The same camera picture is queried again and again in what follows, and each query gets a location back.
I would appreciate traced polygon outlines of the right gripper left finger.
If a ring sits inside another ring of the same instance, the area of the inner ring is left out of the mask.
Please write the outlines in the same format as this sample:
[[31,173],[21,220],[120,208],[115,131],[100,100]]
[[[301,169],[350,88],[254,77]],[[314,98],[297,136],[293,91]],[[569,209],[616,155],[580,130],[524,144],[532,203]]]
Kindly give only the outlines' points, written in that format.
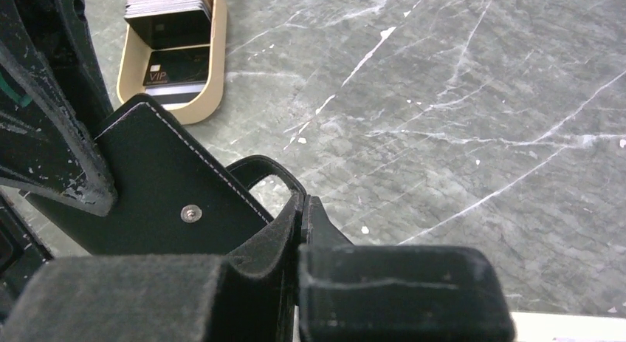
[[56,259],[30,279],[2,341],[207,341],[226,263],[215,256]]

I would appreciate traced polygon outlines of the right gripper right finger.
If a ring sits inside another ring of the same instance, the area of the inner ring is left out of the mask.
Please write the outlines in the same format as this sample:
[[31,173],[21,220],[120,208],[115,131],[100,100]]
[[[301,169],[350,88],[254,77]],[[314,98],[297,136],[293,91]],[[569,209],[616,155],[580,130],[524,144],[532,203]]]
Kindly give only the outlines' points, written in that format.
[[316,196],[298,253],[302,341],[513,341],[494,267],[453,245],[356,245]]

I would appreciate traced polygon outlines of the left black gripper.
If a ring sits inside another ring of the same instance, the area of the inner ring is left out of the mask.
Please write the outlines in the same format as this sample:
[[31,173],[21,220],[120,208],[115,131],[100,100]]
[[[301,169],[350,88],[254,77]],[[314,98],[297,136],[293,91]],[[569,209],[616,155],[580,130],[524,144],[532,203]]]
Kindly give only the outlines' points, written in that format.
[[[1,184],[105,216],[117,199],[93,134],[113,112],[85,0],[1,0]],[[1,319],[53,255],[1,194]]]

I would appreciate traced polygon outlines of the black leather card holder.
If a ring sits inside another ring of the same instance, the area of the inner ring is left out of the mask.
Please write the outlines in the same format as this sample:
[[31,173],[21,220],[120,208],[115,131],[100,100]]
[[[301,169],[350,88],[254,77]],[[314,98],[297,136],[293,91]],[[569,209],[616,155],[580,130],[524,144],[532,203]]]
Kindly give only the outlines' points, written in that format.
[[228,259],[226,341],[290,341],[306,190],[252,155],[222,165],[153,98],[133,96],[96,138],[118,199],[105,216],[36,194],[27,201],[93,255],[210,254]]

